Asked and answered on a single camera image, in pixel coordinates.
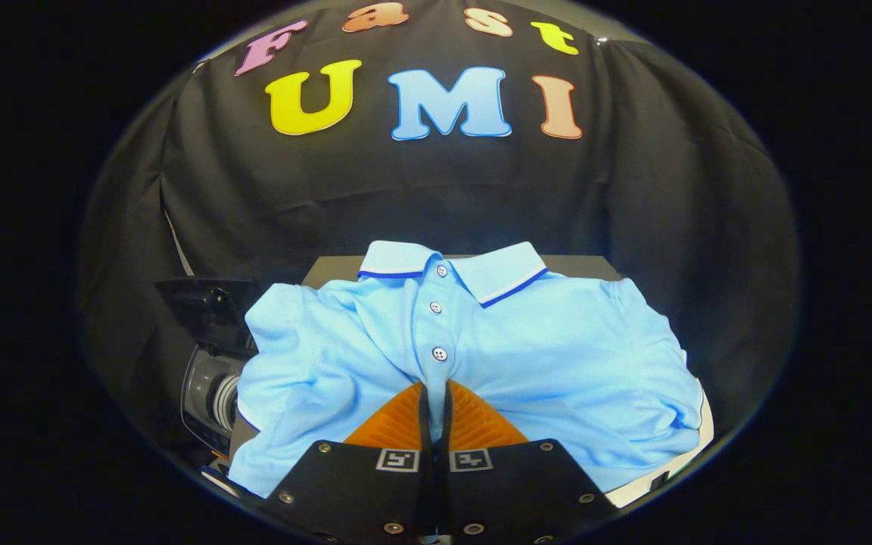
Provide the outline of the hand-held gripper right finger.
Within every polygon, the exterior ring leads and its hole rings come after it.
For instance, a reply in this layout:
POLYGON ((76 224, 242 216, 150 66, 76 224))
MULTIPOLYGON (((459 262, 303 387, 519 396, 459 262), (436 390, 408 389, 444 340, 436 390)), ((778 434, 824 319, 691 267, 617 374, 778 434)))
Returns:
POLYGON ((550 544, 618 507, 554 438, 533 441, 456 381, 446 387, 436 531, 450 544, 550 544))

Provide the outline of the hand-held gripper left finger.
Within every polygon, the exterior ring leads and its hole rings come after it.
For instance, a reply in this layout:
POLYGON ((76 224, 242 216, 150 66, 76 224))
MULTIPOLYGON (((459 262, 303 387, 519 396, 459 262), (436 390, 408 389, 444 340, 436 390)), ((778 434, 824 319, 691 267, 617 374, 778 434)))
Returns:
POLYGON ((437 530, 428 424, 415 383, 343 441, 314 441, 259 510, 320 543, 422 543, 437 530))

